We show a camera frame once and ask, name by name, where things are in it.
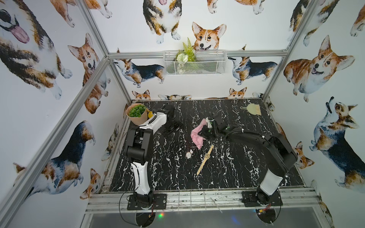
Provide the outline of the pink cloth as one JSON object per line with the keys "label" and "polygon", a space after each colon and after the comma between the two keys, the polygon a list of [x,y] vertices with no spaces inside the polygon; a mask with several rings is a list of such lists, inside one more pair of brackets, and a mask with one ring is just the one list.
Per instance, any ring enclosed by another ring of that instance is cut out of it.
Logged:
{"label": "pink cloth", "polygon": [[207,126],[207,122],[205,119],[203,119],[200,124],[191,132],[192,142],[198,148],[198,150],[202,148],[204,141],[204,138],[202,136],[199,136],[198,133],[203,129],[204,126]]}

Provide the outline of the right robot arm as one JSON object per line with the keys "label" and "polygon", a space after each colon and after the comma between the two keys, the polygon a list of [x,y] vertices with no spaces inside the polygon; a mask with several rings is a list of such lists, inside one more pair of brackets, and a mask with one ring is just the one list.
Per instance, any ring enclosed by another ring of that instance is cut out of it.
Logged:
{"label": "right robot arm", "polygon": [[198,131],[200,137],[245,144],[263,153],[268,169],[254,199],[261,205],[268,205],[274,193],[279,190],[284,177],[297,162],[298,156],[290,143],[279,133],[264,135],[245,130],[234,124],[226,124],[218,116],[213,119],[207,118],[205,121],[206,124]]}

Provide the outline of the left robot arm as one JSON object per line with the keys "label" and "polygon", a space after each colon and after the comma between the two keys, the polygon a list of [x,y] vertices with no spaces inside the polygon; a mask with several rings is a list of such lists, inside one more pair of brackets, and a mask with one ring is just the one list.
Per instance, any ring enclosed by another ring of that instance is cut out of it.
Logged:
{"label": "left robot arm", "polygon": [[127,115],[136,127],[126,134],[125,156],[131,163],[135,177],[133,197],[136,201],[151,204],[153,191],[148,182],[147,166],[154,153],[154,134],[162,128],[165,136],[171,135],[181,127],[175,120],[175,108],[165,104],[151,117],[143,104],[133,104],[127,109]]}

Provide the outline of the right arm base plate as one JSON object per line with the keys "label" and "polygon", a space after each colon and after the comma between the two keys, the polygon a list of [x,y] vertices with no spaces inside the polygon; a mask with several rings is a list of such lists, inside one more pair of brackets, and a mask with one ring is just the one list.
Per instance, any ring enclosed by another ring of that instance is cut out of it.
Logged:
{"label": "right arm base plate", "polygon": [[245,207],[264,207],[264,206],[282,206],[283,202],[279,190],[276,190],[273,195],[268,196],[264,192],[243,191],[241,202]]}

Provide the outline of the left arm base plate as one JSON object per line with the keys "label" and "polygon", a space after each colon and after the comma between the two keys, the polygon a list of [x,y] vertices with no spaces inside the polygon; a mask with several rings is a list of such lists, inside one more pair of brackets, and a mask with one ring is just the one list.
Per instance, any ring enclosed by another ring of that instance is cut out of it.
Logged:
{"label": "left arm base plate", "polygon": [[129,196],[127,210],[128,211],[140,211],[140,210],[165,210],[167,203],[166,194],[133,194]]}

